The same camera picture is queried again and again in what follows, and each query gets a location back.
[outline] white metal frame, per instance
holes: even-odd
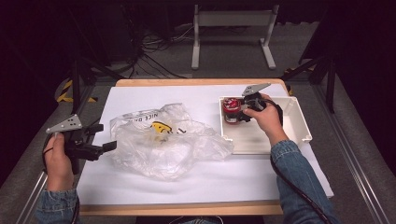
[[[260,39],[265,60],[270,69],[275,69],[276,65],[271,50],[268,47],[271,34],[274,29],[279,5],[272,10],[259,11],[200,11],[198,5],[194,10],[194,46],[192,50],[191,68],[196,70],[199,67],[200,54],[200,26],[266,26],[265,38]]]

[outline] person's left hand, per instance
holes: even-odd
[[[52,136],[44,149],[47,164],[47,190],[63,191],[73,188],[74,175],[70,159],[64,154],[64,135]]]

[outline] wrist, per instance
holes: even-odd
[[[272,130],[271,132],[266,132],[268,139],[270,140],[270,145],[273,147],[276,143],[284,140],[289,140],[288,136],[286,135],[285,131],[280,128],[276,130]]]
[[[62,178],[48,178],[47,190],[48,191],[66,191],[73,189],[74,181],[64,180]]]

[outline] hand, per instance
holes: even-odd
[[[272,101],[271,97],[266,94],[262,94],[262,98]],[[257,120],[259,127],[268,136],[271,147],[279,141],[289,139],[280,124],[277,110],[272,104],[266,103],[265,109],[260,112],[252,109],[244,109],[244,114]]]
[[[47,164],[47,190],[62,191],[73,188],[74,176],[70,159],[64,154],[64,135],[52,136],[44,149]]]

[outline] finger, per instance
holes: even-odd
[[[44,147],[43,151],[47,151],[48,149],[52,148],[53,147],[53,142],[55,142],[55,137],[54,136],[52,136],[49,139],[49,141],[48,141],[47,145]]]
[[[249,108],[244,109],[244,114],[246,114],[246,115],[248,115],[250,117],[253,117],[253,118],[256,118],[258,113],[259,112],[255,111],[255,110],[252,110],[252,109],[249,109]]]
[[[269,95],[265,94],[265,93],[261,93],[261,95],[262,95],[263,99],[272,100],[271,97]]]
[[[64,156],[64,135],[58,133],[53,142],[52,156],[63,157]]]

